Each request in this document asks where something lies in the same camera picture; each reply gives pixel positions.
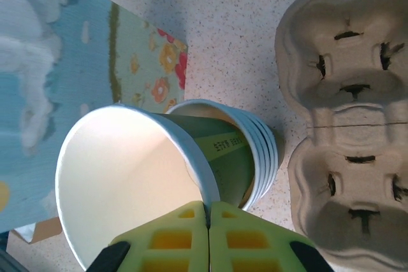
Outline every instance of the green stripe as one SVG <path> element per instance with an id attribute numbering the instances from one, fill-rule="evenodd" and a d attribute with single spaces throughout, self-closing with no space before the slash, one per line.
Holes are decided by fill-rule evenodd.
<path id="1" fill-rule="evenodd" d="M 208 162 L 248 145 L 245 136 L 241 132 L 199 137 L 194 140 Z"/>

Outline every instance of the speckled countertop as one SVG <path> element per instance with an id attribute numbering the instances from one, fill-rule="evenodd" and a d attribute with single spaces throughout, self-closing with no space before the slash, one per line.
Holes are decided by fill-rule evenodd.
<path id="1" fill-rule="evenodd" d="M 205 98 L 259 115 L 286 139 L 286 156 L 269 193 L 251 211 L 293 229 L 288 159 L 305 124 L 279 90 L 273 43 L 294 0 L 112 0 L 189 45 L 186 99 Z M 63 235 L 35 245 L 12 236 L 9 252 L 30 271 L 81 271 Z"/>

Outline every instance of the white speckled surface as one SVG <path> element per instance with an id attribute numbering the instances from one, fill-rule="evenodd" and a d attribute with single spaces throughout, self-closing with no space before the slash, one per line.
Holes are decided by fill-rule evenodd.
<path id="1" fill-rule="evenodd" d="M 251 211 L 293 229 L 286 166 L 305 137 L 305 124 L 282 98 L 273 42 L 294 0 L 113 1 L 188 43 L 186 99 L 245 108 L 285 135 L 286 158 L 277 179 Z M 12 238 L 9 251 L 30 271 L 80 271 L 62 235 L 18 249 L 22 244 Z"/>

